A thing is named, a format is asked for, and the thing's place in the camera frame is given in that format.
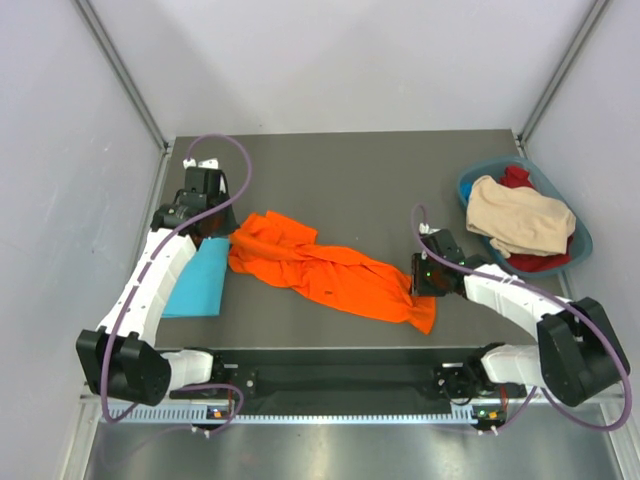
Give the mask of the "orange t-shirt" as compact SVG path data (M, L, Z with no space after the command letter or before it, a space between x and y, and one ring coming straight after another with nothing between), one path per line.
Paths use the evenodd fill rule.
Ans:
M318 304L431 333L436 300L410 294L411 276L346 246L321 245L318 231L285 215L252 213L230 236L228 264Z

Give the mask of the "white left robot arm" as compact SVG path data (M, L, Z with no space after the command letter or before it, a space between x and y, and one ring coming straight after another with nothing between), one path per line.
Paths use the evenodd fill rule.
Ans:
M143 253L116 304L94 330L83 330L76 351L90 391L155 406L194 385L205 396L226 387L213 353L155 348L163 319L219 314L237 222L232 208L200 219L228 200L227 179L215 159L184 163L185 183L154 213Z

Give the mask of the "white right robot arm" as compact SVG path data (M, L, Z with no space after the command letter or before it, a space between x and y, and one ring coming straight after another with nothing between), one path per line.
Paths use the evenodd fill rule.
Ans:
M412 295L459 295L509 320L534 341L497 341L471 354L464 366L474 393L487 396L512 383L542 388L575 407L628 378L628 359L599 302L555 296L479 255L466 256L447 229L421 224L417 235L422 250L412 257Z

